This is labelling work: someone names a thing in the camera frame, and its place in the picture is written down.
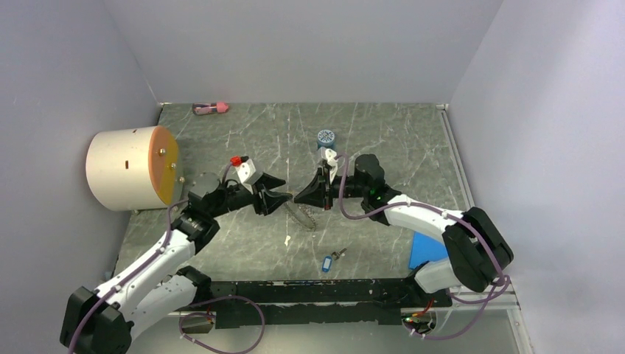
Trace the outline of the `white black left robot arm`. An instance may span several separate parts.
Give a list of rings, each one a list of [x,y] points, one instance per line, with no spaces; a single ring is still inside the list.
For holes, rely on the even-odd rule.
[[[142,256],[93,290],[78,288],[66,306],[60,343],[69,353],[126,353],[133,340],[168,313],[200,310],[213,297],[212,280],[184,263],[219,232],[217,218],[247,206],[269,215],[292,198],[286,181],[260,173],[229,185],[216,175],[191,188],[177,218]]]

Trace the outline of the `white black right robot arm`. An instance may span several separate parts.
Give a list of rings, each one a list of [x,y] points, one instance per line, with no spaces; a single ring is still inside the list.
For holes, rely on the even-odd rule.
[[[414,281],[405,286],[412,305],[423,306],[435,292],[448,288],[464,286],[482,292],[490,285],[507,284],[503,271],[514,254],[483,209],[442,209],[395,190],[387,184],[374,154],[358,156],[353,172],[339,175],[338,161],[348,156],[329,148],[322,148],[321,153],[313,180],[295,196],[295,203],[325,210],[337,205],[350,220],[368,218],[401,227],[445,247],[444,259],[424,261],[414,270]]]

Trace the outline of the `blue round jar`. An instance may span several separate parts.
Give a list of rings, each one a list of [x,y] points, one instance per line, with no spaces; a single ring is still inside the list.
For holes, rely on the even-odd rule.
[[[317,149],[329,148],[336,150],[335,142],[336,134],[330,129],[323,129],[317,133]]]

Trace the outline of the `pink capped small bottle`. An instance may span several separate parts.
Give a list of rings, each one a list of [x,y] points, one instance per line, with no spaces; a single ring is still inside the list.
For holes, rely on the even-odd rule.
[[[224,114],[228,112],[229,104],[225,102],[217,103],[193,103],[192,113],[196,116],[205,116],[210,114]]]

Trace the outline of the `blue flat sheet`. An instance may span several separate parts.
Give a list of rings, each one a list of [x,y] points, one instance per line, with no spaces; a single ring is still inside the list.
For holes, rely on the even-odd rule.
[[[410,270],[427,261],[436,262],[447,257],[447,250],[443,243],[418,232],[413,234],[411,254],[408,261]]]

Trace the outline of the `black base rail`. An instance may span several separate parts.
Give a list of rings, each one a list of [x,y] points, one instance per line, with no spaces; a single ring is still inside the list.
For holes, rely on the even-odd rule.
[[[397,325],[424,309],[449,308],[445,291],[425,293],[408,278],[295,281],[214,281],[182,311],[215,316],[219,329],[249,325],[375,322]]]

